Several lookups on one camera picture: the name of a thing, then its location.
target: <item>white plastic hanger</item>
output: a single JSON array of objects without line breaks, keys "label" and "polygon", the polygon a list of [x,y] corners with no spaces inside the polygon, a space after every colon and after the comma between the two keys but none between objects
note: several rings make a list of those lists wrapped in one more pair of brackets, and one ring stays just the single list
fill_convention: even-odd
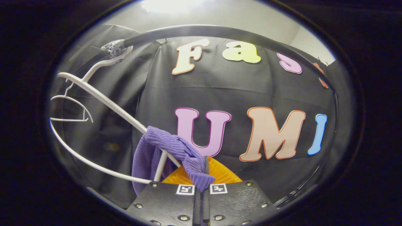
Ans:
[{"label": "white plastic hanger", "polygon": [[[126,121],[128,121],[131,125],[133,125],[135,128],[137,128],[142,134],[146,134],[147,132],[147,128],[142,125],[139,121],[137,121],[136,119],[134,119],[134,117],[132,117],[129,113],[127,113],[125,110],[123,110],[120,106],[118,106],[116,103],[114,103],[111,99],[109,99],[107,96],[105,96],[104,94],[102,94],[101,92],[99,92],[96,88],[94,88],[93,86],[91,86],[90,84],[88,84],[88,80],[92,77],[92,75],[96,72],[96,70],[98,70],[101,67],[104,66],[110,66],[113,64],[117,64],[119,62],[121,62],[122,60],[124,60],[124,58],[126,58],[126,56],[128,56],[133,50],[133,46],[130,46],[126,49],[126,51],[121,54],[120,56],[110,59],[110,60],[103,60],[100,61],[98,63],[96,63],[94,66],[91,67],[91,69],[85,74],[85,76],[83,78],[78,78],[72,74],[69,73],[65,73],[65,72],[61,72],[57,75],[57,77],[62,77],[62,78],[66,78],[67,80],[72,81],[73,83],[71,84],[71,86],[69,86],[66,89],[66,92],[64,95],[58,95],[58,96],[54,96],[52,97],[50,100],[53,100],[55,98],[65,98],[71,101],[76,102],[77,104],[79,104],[81,107],[83,107],[84,109],[84,116],[83,119],[55,119],[55,118],[49,118],[49,122],[50,122],[50,126],[51,129],[53,131],[53,133],[55,134],[56,138],[59,140],[59,142],[63,145],[63,147],[65,149],[67,149],[68,152],[70,152],[72,155],[74,155],[76,158],[78,158],[79,160],[81,160],[82,162],[84,162],[85,164],[99,170],[102,171],[104,173],[107,173],[109,175],[124,179],[124,180],[129,180],[129,181],[134,181],[134,182],[139,182],[139,183],[144,183],[144,184],[148,184],[151,181],[150,180],[145,180],[145,179],[141,179],[141,178],[137,178],[137,177],[131,177],[128,175],[124,175],[112,170],[109,170],[107,168],[104,168],[100,165],[97,165],[93,162],[91,162],[90,160],[84,158],[83,156],[81,156],[80,154],[78,154],[77,152],[75,152],[73,149],[71,149],[59,136],[59,134],[56,132],[56,130],[53,127],[52,121],[69,121],[69,122],[86,122],[88,120],[85,119],[85,112],[88,113],[89,118],[91,119],[91,122],[93,122],[92,116],[89,113],[89,111],[86,109],[86,107],[81,104],[80,102],[78,102],[77,100],[68,97],[67,96],[67,91],[73,86],[73,84],[76,84],[77,86],[79,86],[80,88],[84,89],[85,91],[87,91],[88,93],[90,93],[92,96],[94,96],[96,99],[98,99],[99,101],[101,101],[102,103],[104,103],[107,107],[109,107],[110,109],[112,109],[114,112],[116,112],[118,115],[120,115],[121,117],[123,117]],[[156,170],[155,173],[155,177],[154,177],[154,181],[159,181],[161,174],[162,174],[162,170],[163,167],[165,166],[165,162],[166,159],[169,158],[170,160],[172,160],[172,162],[174,162],[174,164],[177,167],[180,167],[181,164],[180,162],[171,154],[169,154],[167,151],[162,150],[162,155],[160,157],[159,163],[158,163],[158,168]]]}]

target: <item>white wall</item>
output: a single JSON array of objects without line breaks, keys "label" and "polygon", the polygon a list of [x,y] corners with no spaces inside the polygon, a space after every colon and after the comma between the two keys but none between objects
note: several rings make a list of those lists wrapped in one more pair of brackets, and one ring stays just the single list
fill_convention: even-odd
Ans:
[{"label": "white wall", "polygon": [[[142,4],[155,2],[148,12]],[[175,25],[207,24],[250,31],[294,46],[329,64],[331,53],[310,32],[287,16],[254,0],[145,0],[116,12],[105,24],[145,32]]]}]

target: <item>purple knit sweater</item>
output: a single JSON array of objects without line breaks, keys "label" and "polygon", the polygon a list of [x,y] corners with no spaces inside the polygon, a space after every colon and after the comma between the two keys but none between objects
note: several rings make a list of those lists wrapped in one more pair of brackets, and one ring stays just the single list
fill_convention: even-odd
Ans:
[{"label": "purple knit sweater", "polygon": [[[203,192],[215,181],[215,177],[204,173],[204,158],[187,141],[177,135],[172,135],[152,126],[148,126],[147,133],[141,137],[138,143],[134,153],[131,175],[153,180],[162,154],[161,149],[166,150],[182,162],[188,176],[199,191]],[[167,159],[161,181],[172,172],[172,161]],[[145,186],[145,184],[133,182],[137,196]]]}]

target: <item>orange gripper pad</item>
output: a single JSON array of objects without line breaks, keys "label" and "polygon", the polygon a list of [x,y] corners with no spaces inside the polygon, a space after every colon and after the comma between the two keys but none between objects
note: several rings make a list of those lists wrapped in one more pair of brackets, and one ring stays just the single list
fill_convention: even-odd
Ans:
[{"label": "orange gripper pad", "polygon": [[[230,184],[241,182],[242,180],[236,176],[232,171],[230,171],[226,166],[217,160],[208,157],[209,174],[216,178],[213,184]],[[168,184],[181,184],[181,185],[192,185],[189,176],[184,170],[183,166],[180,166],[174,172],[172,172],[167,178],[165,178],[162,183]]]}]

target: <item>bolt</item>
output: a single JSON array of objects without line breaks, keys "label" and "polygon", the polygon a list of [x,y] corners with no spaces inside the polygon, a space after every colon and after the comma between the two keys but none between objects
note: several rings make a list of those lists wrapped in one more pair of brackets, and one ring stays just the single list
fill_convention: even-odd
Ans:
[{"label": "bolt", "polygon": [[182,215],[182,216],[179,216],[178,217],[180,220],[182,220],[182,221],[188,221],[190,218],[188,217],[188,216],[186,216],[186,215]]},{"label": "bolt", "polygon": [[222,216],[222,215],[216,215],[216,216],[214,217],[214,220],[223,220],[223,219],[225,219],[225,217]]},{"label": "bolt", "polygon": [[157,222],[156,220],[151,220],[151,222],[154,223],[154,224],[160,225],[160,223]]}]

